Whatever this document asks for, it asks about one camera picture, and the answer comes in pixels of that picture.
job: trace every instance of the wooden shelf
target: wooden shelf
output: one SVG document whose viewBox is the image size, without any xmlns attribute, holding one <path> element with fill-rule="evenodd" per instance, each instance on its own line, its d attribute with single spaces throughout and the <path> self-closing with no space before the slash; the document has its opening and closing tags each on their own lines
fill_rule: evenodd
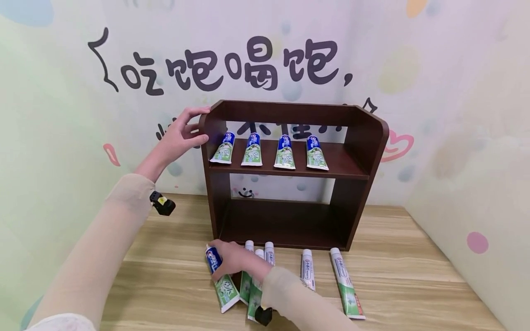
<svg viewBox="0 0 530 331">
<path fill-rule="evenodd" d="M 241 166 L 246 139 L 236 139 L 232 164 L 210 163 L 226 122 L 302 123 L 346 127 L 343 144 L 321 143 L 329 171 L 306 167 L 304 141 L 293 141 L 296 169 L 273 167 L 278 141 L 261 140 L 263 166 Z M 388 139 L 387 124 L 359 106 L 217 102 L 201 115 L 199 132 L 210 139 L 201 148 L 214 238 L 262 246 L 349 251 Z M 329 204 L 232 198 L 230 174 L 335 178 Z"/>
<path fill-rule="evenodd" d="M 311 169 L 306 167 L 306 143 L 293 141 L 293 157 L 295 170 L 274 168 L 278 141 L 261 140 L 261 159 L 263 166 L 241 166 L 246 148 L 246 139 L 236 139 L 232 152 L 232 164 L 209 163 L 213 172 L 228 172 L 236 174 L 273 175 L 273 176 L 299 176 L 319 178 L 355 178 L 368 180 L 368 174 L 351 157 L 343 144 L 322 142 L 322 151 L 328 163 L 329 171 Z"/>
<path fill-rule="evenodd" d="M 231 199 L 220 239 L 257 246 L 272 241 L 279 247 L 346 249 L 329 205 L 265 199 Z"/>
</svg>

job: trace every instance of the pastel painted wall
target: pastel painted wall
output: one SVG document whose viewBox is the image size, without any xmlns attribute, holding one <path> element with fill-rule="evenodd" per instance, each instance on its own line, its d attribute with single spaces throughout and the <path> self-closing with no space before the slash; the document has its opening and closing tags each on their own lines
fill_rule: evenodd
<svg viewBox="0 0 530 331">
<path fill-rule="evenodd" d="M 406 209 L 510 331 L 528 330 L 530 4 L 520 1 Z"/>
<path fill-rule="evenodd" d="M 0 0 L 0 326 L 20 323 L 110 187 L 186 106 L 363 106 L 391 129 L 369 203 L 403 205 L 461 113 L 462 91 L 506 39 L 512 3 Z M 345 134 L 304 123 L 228 128 L 242 138 Z M 231 182 L 234 195 L 255 199 L 276 197 L 279 185 L 287 199 L 329 198 L 330 182 L 314 178 Z M 171 164 L 157 188 L 206 194 L 200 151 Z"/>
</svg>

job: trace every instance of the toothpaste tube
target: toothpaste tube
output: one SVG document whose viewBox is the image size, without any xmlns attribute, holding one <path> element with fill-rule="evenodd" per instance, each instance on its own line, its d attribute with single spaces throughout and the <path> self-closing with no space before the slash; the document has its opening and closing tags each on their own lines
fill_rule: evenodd
<svg viewBox="0 0 530 331">
<path fill-rule="evenodd" d="M 291 170 L 296 169 L 295 160 L 293 159 L 293 147 L 291 146 L 291 138 L 289 138 L 289 135 L 282 135 L 278 141 L 274 167 Z"/>
<path fill-rule="evenodd" d="M 254 253 L 254 242 L 252 240 L 247 240 L 245 243 L 245 249 Z M 241 301 L 245 305 L 249 305 L 250 298 L 250 286 L 252 285 L 252 277 L 246 272 L 241 273 L 241 287 L 239 288 L 239 295 Z"/>
<path fill-rule="evenodd" d="M 217 249 L 208 245 L 206 245 L 206 260 L 211 274 L 213 274 L 214 271 L 221 266 L 221 263 L 223 263 Z M 221 306 L 221 314 L 224 314 L 224 312 L 229 310 L 230 307 L 239 301 L 239 292 L 229 275 L 224 275 L 221 279 L 215 282 L 214 285 Z"/>
<path fill-rule="evenodd" d="M 351 283 L 350 275 L 348 274 L 348 270 L 346 270 L 339 249 L 332 248 L 330 253 L 331 263 L 333 264 L 335 276 L 337 277 L 337 285 L 339 286 L 344 314 L 346 314 L 348 318 L 366 319 L 366 316 L 363 315 L 361 303 L 355 294 L 354 285 Z"/>
<path fill-rule="evenodd" d="M 264 258 L 263 250 L 256 249 L 256 255 L 260 258 Z M 252 286 L 250 286 L 250 298 L 249 298 L 249 308 L 246 311 L 246 317 L 249 320 L 256 321 L 256 310 L 261 306 L 261 283 L 258 282 L 255 278 L 252 278 Z"/>
<path fill-rule="evenodd" d="M 234 149 L 235 134 L 228 131 L 225 133 L 221 145 L 217 148 L 210 162 L 232 164 L 232 150 Z"/>
<path fill-rule="evenodd" d="M 313 269 L 313 254 L 310 249 L 304 249 L 302 252 L 300 278 L 308 288 L 315 291 L 315 270 Z"/>
<path fill-rule="evenodd" d="M 276 265 L 276 259 L 274 257 L 274 244 L 271 241 L 265 243 L 265 261 L 272 265 Z"/>
<path fill-rule="evenodd" d="M 261 163 L 261 141 L 260 135 L 253 132 L 246 143 L 245 155 L 241 165 L 262 166 Z"/>
<path fill-rule="evenodd" d="M 329 170 L 316 136 L 307 138 L 307 167 L 313 169 Z"/>
</svg>

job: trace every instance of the finger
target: finger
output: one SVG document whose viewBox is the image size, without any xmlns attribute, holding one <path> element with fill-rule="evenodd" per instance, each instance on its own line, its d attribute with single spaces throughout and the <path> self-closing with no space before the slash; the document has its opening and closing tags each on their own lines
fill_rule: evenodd
<svg viewBox="0 0 530 331">
<path fill-rule="evenodd" d="M 208 246 L 219 247 L 219 245 L 221 245 L 222 243 L 224 243 L 224 241 L 222 241 L 221 239 L 214 239 L 208 243 Z"/>
<path fill-rule="evenodd" d="M 199 130 L 199 123 L 188 124 L 184 127 L 184 132 L 192 132 L 195 130 Z"/>
<path fill-rule="evenodd" d="M 194 118 L 195 116 L 201 115 L 201 114 L 207 114 L 210 112 L 210 107 L 200 107 L 200 108 L 191 108 L 187 107 L 184 109 L 182 114 L 177 117 L 175 120 L 175 123 L 183 129 L 188 122 Z"/>
<path fill-rule="evenodd" d="M 226 265 L 225 264 L 221 264 L 221 266 L 219 266 L 219 268 L 217 268 L 217 270 L 214 271 L 213 274 L 211 274 L 211 280 L 213 280 L 214 282 L 219 281 L 219 279 L 221 279 L 221 277 L 226 275 L 225 269 L 226 269 Z"/>
<path fill-rule="evenodd" d="M 198 135 L 190 139 L 186 139 L 184 141 L 186 142 L 187 147 L 189 149 L 204 144 L 206 141 L 208 141 L 208 135 Z"/>
</svg>

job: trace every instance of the pink dot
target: pink dot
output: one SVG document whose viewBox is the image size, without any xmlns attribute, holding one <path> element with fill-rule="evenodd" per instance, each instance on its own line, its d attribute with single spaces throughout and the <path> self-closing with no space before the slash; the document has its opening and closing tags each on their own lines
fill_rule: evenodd
<svg viewBox="0 0 530 331">
<path fill-rule="evenodd" d="M 467 235 L 467 246 L 477 254 L 485 253 L 490 246 L 488 239 L 480 232 L 470 232 Z"/>
</svg>

